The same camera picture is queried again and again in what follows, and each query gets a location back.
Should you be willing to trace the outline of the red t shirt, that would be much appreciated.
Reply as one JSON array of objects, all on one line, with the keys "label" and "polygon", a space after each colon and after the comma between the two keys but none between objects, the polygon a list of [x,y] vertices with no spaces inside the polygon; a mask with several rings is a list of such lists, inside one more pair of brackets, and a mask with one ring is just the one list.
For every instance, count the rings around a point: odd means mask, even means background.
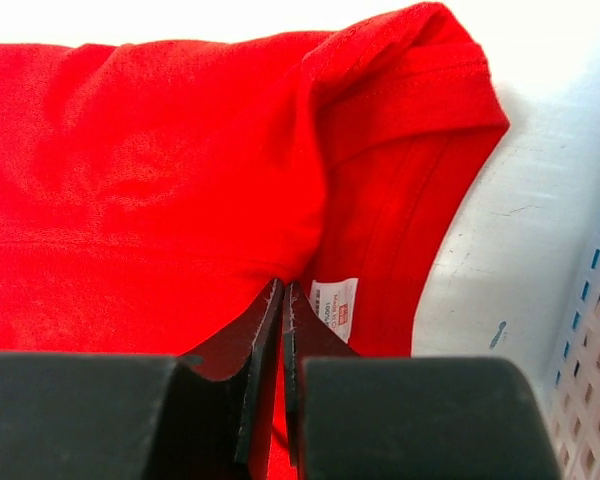
[{"label": "red t shirt", "polygon": [[508,127],[437,2],[239,43],[0,43],[0,350],[179,354],[277,278],[359,353],[408,356]]}]

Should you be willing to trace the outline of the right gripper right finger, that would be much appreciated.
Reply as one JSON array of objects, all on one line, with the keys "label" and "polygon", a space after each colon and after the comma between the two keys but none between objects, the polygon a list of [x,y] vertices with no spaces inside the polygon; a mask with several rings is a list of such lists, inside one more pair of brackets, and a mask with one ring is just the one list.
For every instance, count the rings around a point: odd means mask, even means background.
[{"label": "right gripper right finger", "polygon": [[301,479],[557,479],[523,372],[497,357],[372,358],[313,312],[282,307],[289,456]]}]

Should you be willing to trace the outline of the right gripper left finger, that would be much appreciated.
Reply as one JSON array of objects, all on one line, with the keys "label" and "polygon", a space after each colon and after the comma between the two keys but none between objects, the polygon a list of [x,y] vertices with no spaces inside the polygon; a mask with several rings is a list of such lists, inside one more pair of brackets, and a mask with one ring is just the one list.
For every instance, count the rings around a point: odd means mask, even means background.
[{"label": "right gripper left finger", "polygon": [[180,356],[0,352],[0,479],[265,478],[283,296]]}]

